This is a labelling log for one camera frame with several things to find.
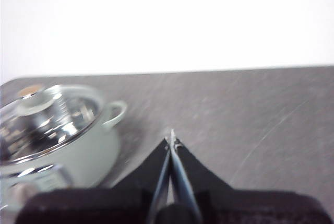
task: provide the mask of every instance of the metal tool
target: metal tool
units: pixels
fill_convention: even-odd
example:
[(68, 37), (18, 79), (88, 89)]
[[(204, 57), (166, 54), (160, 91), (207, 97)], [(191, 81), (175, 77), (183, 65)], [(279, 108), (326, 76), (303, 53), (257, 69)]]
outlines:
[[(167, 204), (171, 179), (174, 202)], [(113, 188), (55, 190), (29, 200), (21, 223), (332, 224), (316, 199), (235, 190), (204, 167), (172, 131)]]

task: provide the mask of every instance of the white wall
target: white wall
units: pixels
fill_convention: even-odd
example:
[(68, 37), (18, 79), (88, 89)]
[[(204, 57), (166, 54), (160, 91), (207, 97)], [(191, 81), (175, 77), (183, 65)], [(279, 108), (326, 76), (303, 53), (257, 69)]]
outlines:
[(334, 64), (334, 0), (1, 0), (1, 83)]

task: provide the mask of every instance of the pot handle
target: pot handle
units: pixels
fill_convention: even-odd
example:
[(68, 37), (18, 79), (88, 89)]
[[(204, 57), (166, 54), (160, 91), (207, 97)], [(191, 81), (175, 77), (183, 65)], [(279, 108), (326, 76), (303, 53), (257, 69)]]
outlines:
[[(112, 110), (113, 109), (120, 109), (120, 113), (116, 116), (112, 116)], [(117, 100), (109, 102), (107, 105), (107, 117), (111, 117), (111, 119), (105, 121), (102, 123), (102, 126), (109, 131), (114, 125), (116, 125), (118, 122), (120, 122), (125, 115), (125, 112), (127, 110), (127, 104), (123, 100)]]

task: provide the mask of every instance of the gray surface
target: gray surface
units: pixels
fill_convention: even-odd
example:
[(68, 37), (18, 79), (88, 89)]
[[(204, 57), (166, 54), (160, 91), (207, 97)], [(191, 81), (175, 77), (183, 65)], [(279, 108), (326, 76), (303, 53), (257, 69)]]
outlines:
[(293, 190), (334, 213), (334, 67), (150, 75), (23, 78), (2, 105), (35, 84), (86, 84), (125, 100), (122, 153), (104, 185), (136, 168), (171, 127), (233, 187)]

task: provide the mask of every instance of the glass lid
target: glass lid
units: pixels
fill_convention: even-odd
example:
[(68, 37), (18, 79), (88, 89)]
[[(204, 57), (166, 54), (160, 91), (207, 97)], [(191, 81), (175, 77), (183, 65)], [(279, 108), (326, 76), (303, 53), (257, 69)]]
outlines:
[(104, 101), (87, 86), (34, 85), (1, 108), (1, 165), (35, 159), (75, 139), (98, 118)]

